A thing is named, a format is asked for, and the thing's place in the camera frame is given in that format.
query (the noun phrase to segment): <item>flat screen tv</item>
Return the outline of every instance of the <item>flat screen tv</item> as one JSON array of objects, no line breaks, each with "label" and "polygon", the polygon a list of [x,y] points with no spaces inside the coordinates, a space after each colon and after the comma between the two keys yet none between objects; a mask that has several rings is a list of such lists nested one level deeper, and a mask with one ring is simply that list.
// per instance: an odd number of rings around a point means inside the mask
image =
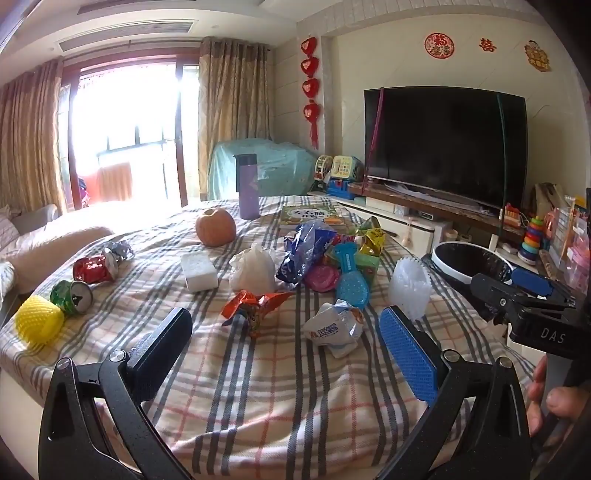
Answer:
[{"label": "flat screen tv", "polygon": [[[374,135],[379,89],[365,94],[365,158]],[[384,90],[382,116],[368,175],[447,192],[500,208],[505,117],[507,202],[521,206],[527,174],[525,99],[460,87]]]}]

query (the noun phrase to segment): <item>orange round vase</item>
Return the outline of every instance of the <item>orange round vase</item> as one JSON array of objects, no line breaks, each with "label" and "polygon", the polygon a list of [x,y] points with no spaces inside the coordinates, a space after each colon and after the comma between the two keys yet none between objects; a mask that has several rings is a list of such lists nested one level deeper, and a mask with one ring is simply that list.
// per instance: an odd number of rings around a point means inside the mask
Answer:
[{"label": "orange round vase", "polygon": [[197,218],[195,231],[203,245],[221,247],[236,238],[236,222],[223,208],[210,208]]}]

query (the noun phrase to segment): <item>green book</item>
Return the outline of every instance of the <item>green book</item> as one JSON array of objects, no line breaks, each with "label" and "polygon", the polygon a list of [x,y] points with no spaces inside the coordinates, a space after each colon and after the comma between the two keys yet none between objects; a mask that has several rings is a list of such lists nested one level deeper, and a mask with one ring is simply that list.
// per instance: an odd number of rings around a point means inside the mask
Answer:
[{"label": "green book", "polygon": [[281,211],[281,228],[291,229],[310,220],[322,220],[332,227],[345,225],[332,205],[286,205]]}]

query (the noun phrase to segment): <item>finger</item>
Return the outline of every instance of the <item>finger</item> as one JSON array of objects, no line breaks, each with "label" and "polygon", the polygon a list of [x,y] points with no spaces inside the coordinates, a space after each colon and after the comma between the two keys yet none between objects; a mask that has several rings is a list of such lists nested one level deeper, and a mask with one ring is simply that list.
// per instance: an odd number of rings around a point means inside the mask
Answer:
[{"label": "finger", "polygon": [[533,382],[527,387],[528,398],[536,403],[541,403],[544,395],[544,384],[542,382]]},{"label": "finger", "polygon": [[546,367],[548,366],[548,357],[544,355],[535,366],[533,380],[534,382],[546,381]]},{"label": "finger", "polygon": [[548,394],[546,404],[557,417],[576,421],[585,408],[589,395],[582,388],[557,387]]},{"label": "finger", "polygon": [[537,403],[532,403],[527,409],[527,426],[530,430],[530,437],[533,437],[542,426],[542,411]]}]

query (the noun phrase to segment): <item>red heart decoration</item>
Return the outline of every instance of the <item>red heart decoration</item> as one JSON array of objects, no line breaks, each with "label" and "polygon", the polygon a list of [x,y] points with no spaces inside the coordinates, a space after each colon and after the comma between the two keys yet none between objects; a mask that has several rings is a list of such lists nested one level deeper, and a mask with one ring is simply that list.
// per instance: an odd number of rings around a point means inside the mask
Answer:
[{"label": "red heart decoration", "polygon": [[318,103],[308,103],[304,107],[304,116],[310,123],[316,122],[320,116],[320,105]]},{"label": "red heart decoration", "polygon": [[310,57],[309,59],[305,59],[302,63],[300,63],[301,71],[304,72],[308,77],[313,77],[318,70],[318,65],[320,64],[320,60],[318,57]]},{"label": "red heart decoration", "polygon": [[306,55],[311,57],[317,46],[318,46],[318,40],[316,40],[316,37],[310,37],[301,43],[301,50]]},{"label": "red heart decoration", "polygon": [[314,98],[318,94],[318,90],[320,90],[320,80],[307,79],[302,83],[301,89],[304,90],[304,93],[308,98]]}]

